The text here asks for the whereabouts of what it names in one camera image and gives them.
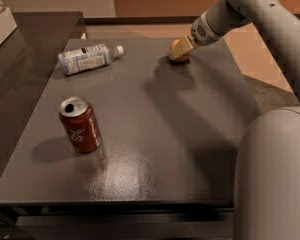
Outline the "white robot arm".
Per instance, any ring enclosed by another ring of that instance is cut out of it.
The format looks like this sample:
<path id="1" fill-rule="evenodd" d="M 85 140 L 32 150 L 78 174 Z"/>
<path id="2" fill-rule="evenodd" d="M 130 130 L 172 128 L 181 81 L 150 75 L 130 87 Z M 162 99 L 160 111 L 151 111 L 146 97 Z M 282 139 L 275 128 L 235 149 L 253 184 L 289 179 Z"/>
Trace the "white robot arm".
<path id="1" fill-rule="evenodd" d="M 241 139 L 233 240 L 300 240 L 300 20 L 280 0 L 219 0 L 169 57 L 177 61 L 247 23 L 258 30 L 299 103 L 262 114 Z"/>

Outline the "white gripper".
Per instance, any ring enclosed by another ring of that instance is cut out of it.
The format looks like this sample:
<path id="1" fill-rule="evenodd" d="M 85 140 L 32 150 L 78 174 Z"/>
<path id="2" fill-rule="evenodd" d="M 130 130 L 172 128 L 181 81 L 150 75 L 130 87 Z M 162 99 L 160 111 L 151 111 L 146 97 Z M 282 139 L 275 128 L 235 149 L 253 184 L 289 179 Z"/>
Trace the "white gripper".
<path id="1" fill-rule="evenodd" d="M 191 36 L 185 35 L 181 37 L 179 50 L 181 53 L 188 53 L 195 50 L 199 46 L 208 46 L 218 41 L 221 36 L 216 34 L 208 23 L 207 13 L 200 15 L 191 26 Z"/>

